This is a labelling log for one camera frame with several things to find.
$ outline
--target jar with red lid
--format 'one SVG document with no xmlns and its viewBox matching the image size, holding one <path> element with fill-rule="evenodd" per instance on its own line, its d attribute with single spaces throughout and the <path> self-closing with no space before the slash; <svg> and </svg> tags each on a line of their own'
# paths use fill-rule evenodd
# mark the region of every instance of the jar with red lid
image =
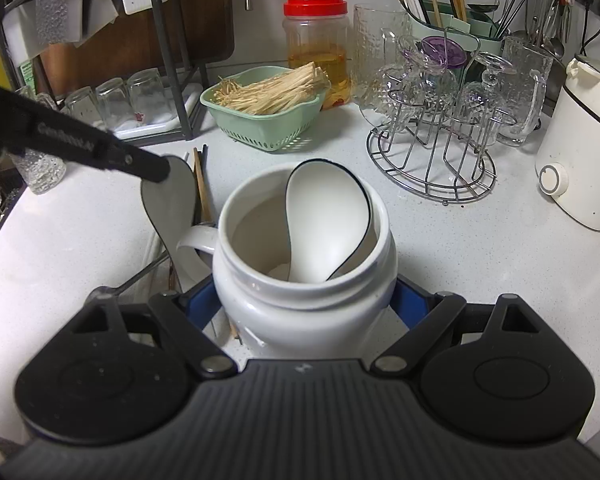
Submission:
<svg viewBox="0 0 600 480">
<path fill-rule="evenodd" d="M 322 108 L 346 103 L 350 87 L 346 1 L 287 0 L 284 11 L 289 67 L 298 68 L 315 62 L 331 81 L 331 90 Z"/>
</svg>

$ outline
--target red lid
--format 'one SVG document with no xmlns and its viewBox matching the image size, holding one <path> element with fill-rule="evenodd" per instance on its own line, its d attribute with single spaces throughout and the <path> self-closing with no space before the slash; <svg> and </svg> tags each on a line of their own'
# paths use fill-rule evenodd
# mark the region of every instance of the red lid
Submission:
<svg viewBox="0 0 600 480">
<path fill-rule="evenodd" d="M 344 0 L 287 0 L 285 16 L 337 16 L 347 13 Z"/>
</svg>

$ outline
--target green colander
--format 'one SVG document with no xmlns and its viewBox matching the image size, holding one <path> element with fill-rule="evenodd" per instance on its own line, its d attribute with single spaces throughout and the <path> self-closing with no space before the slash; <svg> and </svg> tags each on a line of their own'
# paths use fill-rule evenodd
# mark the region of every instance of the green colander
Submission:
<svg viewBox="0 0 600 480">
<path fill-rule="evenodd" d="M 257 66 L 231 76 L 231 79 L 247 86 L 290 70 L 283 66 Z M 213 102 L 214 92 L 219 85 L 220 83 L 202 92 L 200 102 L 209 108 L 218 127 L 229 137 L 266 152 L 279 150 L 304 132 L 320 112 L 326 94 L 326 90 L 323 90 L 311 101 L 297 104 L 286 112 L 250 115 Z"/>
</svg>

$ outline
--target oil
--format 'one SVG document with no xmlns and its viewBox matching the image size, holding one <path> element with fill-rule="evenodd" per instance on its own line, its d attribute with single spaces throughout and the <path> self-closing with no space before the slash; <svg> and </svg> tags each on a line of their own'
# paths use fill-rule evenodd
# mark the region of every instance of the oil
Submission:
<svg viewBox="0 0 600 480">
<path fill-rule="evenodd" d="M 347 74 L 347 54 L 339 46 L 329 47 L 327 51 L 312 48 L 309 44 L 296 46 L 296 52 L 288 56 L 289 68 L 298 68 L 309 62 L 314 62 L 323 69 L 331 81 L 331 89 L 324 99 L 322 109 L 343 105 L 349 101 L 350 81 Z"/>
</svg>

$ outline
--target white jar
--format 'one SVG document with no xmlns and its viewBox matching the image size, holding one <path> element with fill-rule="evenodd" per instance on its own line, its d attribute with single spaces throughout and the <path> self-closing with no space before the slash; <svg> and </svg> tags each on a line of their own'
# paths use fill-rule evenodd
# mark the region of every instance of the white jar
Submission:
<svg viewBox="0 0 600 480">
<path fill-rule="evenodd" d="M 218 229 L 194 226 L 178 252 L 213 254 L 216 291 L 243 341 L 259 357 L 360 357 L 366 336 L 387 306 L 397 277 L 397 254 L 382 199 L 361 181 L 372 203 L 369 252 L 357 266 L 324 283 L 270 277 L 288 265 L 284 195 L 297 163 L 270 168 L 227 199 Z"/>
</svg>

